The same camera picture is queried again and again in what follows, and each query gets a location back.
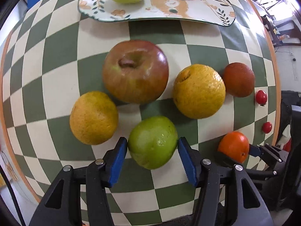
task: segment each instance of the plate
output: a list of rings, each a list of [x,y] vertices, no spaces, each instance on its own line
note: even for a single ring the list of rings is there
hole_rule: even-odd
[[[102,22],[183,19],[229,27],[236,17],[229,0],[142,0],[132,4],[79,0],[78,9],[80,13]]]

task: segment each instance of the metal screw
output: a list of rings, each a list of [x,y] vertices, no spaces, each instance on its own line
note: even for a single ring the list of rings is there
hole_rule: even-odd
[[[95,164],[96,165],[102,165],[104,163],[104,160],[103,159],[97,159],[96,161],[95,161]]]
[[[204,163],[205,165],[210,165],[210,164],[211,164],[211,160],[209,160],[209,159],[204,159],[204,160],[203,160],[203,163]]]
[[[242,171],[243,170],[243,167],[241,165],[235,165],[235,169],[237,171]]]
[[[64,166],[63,170],[64,170],[65,172],[68,172],[68,171],[71,170],[71,166],[69,166],[69,165]]]

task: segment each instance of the checkered tablecloth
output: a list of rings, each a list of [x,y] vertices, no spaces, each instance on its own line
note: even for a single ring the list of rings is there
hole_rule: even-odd
[[[42,197],[64,165],[89,165],[115,146],[120,136],[148,117],[164,115],[204,158],[214,160],[222,137],[233,130],[253,145],[273,138],[261,131],[275,122],[276,88],[264,27],[246,0],[230,0],[236,21],[229,27],[180,21],[146,20],[102,23],[81,15],[78,0],[41,0],[14,27],[3,68],[3,111],[9,139],[28,182]],[[104,91],[101,71],[108,51],[117,43],[142,39],[157,44],[170,66],[162,96],[147,105],[124,104],[114,98],[119,125],[113,138],[97,146],[84,145],[71,133],[69,115],[78,97]],[[202,63],[222,73],[232,62],[254,71],[255,91],[268,94],[265,107],[246,98],[226,95],[213,116],[192,120],[175,107],[172,85],[186,66]],[[265,163],[249,157],[247,168]],[[199,189],[188,182],[177,151],[157,170],[139,167],[127,154],[118,183],[107,189],[115,225],[147,225],[191,214]],[[220,201],[224,200],[221,188]],[[82,219],[88,221],[85,186],[81,187]]]

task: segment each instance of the cherry tomato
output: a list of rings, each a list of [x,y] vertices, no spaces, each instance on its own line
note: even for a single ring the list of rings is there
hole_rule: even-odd
[[[262,131],[267,134],[272,130],[272,127],[272,123],[268,121],[262,125]]]
[[[268,101],[268,96],[267,96],[267,94],[265,93],[265,91],[259,90],[259,91],[256,93],[255,100],[256,100],[256,102],[257,102],[258,104],[260,104],[261,106],[265,106],[265,104],[266,104],[267,101]]]

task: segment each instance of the fruit stem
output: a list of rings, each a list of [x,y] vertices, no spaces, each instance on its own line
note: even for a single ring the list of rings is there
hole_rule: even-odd
[[[136,68],[137,64],[134,60],[127,59],[127,58],[121,58],[118,60],[118,64],[121,68],[130,67],[130,68]]]

